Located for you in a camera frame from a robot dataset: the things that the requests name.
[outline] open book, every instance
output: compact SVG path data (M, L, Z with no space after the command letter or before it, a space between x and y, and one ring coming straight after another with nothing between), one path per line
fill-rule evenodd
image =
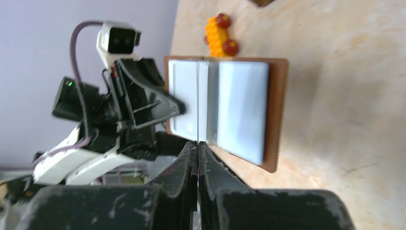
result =
M166 89L186 107L168 132L276 170L286 60L168 56L165 70Z

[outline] brown wallet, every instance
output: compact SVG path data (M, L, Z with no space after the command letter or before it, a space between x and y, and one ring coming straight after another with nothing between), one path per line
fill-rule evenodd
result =
M281 138L281 126L283 115L283 103L288 76L288 61L282 58L259 58L259 57L203 57L203 56L165 56L165 90L169 90L168 62L169 60L213 60L213 61L252 61L268 63L268 99L267 120L265 127L264 162L259 167L274 173L277 169L279 155L279 140Z

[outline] toy wheel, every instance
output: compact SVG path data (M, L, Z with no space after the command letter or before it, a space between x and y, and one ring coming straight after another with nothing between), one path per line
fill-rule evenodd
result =
M216 17L216 23L220 28L227 29L231 25L231 19L225 13L219 13Z
M239 47L233 39L227 39L223 43L224 53L230 56L235 56L239 52Z
M204 43L206 43L206 45L209 45L209 41L207 40L207 36L204 36Z

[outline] beige countertop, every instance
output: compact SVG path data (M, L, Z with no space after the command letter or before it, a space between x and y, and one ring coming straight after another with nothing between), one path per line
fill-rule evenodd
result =
M233 20L242 57L290 62L278 171L214 152L255 188L323 188L358 229L406 226L406 2L180 0L172 55L209 55L206 20Z

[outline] gray wall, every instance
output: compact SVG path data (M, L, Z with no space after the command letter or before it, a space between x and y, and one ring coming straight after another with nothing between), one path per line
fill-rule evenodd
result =
M177 5L178 0L2 2L0 168L29 167L36 151L55 146L74 128L75 123L53 118L51 110L61 78L72 76L68 45L78 23L89 19L131 23L143 32L136 52L154 57L162 73ZM97 32L98 28L81 32L77 56L83 80L102 86Z

